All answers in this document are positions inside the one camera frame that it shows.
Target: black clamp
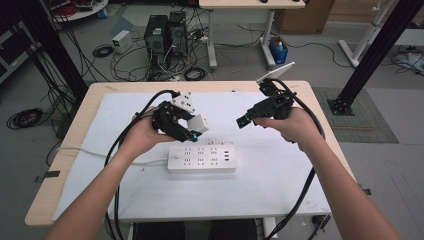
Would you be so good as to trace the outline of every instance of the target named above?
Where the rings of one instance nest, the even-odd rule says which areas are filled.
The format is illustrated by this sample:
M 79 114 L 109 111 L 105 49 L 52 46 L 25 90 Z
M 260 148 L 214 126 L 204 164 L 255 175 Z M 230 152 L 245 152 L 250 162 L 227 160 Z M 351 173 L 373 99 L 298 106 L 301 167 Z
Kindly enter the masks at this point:
M 278 89 L 269 78 L 259 83 L 259 90 L 268 98 L 253 105 L 244 116 L 237 119 L 239 128 L 245 127 L 257 117 L 273 117 L 274 119 L 289 117 L 296 93 Z
M 152 122 L 153 128 L 161 130 L 174 139 L 184 142 L 186 140 L 197 142 L 201 132 L 189 130 L 178 123 L 179 119 L 190 120 L 194 115 L 188 111 L 172 105 L 168 101 L 159 104 L 156 110 L 153 111 L 154 119 Z

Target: human hand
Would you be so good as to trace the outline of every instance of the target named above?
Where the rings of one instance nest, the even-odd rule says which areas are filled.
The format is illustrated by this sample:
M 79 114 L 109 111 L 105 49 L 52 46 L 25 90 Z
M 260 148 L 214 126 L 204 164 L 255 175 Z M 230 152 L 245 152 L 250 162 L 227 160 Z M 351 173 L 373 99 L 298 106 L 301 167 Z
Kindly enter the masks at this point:
M 124 154 L 127 159 L 133 161 L 141 154 L 152 149 L 157 143 L 175 141 L 169 135 L 160 134 L 152 126 L 153 116 L 139 120 L 127 133 L 125 140 L 118 152 Z
M 255 118 L 254 121 L 262 127 L 270 127 L 279 131 L 287 142 L 297 142 L 302 151 L 304 151 L 304 146 L 323 139 L 312 118 L 298 107 L 291 108 L 289 117 L 284 120 Z

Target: power strip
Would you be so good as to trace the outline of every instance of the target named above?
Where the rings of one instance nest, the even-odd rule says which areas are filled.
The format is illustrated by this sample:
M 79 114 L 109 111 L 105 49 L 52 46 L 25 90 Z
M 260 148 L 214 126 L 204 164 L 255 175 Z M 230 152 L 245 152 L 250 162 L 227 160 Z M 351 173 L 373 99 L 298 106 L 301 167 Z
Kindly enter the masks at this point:
M 171 173 L 222 173 L 237 168 L 234 145 L 173 145 L 169 148 Z

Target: floor mat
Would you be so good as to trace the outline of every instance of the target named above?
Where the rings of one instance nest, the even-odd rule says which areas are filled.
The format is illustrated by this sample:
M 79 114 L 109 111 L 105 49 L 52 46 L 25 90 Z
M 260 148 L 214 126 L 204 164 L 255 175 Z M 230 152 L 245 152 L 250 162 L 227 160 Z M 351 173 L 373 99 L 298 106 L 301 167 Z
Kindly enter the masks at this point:
M 341 88 L 312 88 L 331 129 L 339 142 L 399 143 L 366 89 L 352 104 L 354 116 L 339 116 L 331 113 L 327 100 L 334 100 Z

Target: computer tower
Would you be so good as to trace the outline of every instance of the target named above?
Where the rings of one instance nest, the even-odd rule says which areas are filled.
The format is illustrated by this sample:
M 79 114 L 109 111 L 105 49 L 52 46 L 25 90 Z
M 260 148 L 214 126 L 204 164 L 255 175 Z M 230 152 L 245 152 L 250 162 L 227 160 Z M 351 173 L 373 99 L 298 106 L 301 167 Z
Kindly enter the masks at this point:
M 171 43 L 174 45 L 173 56 L 187 56 L 186 12 L 170 12 L 168 29 L 170 32 Z
M 144 33 L 144 41 L 149 54 L 166 54 L 170 50 L 167 22 L 168 16 L 166 15 L 150 16 Z

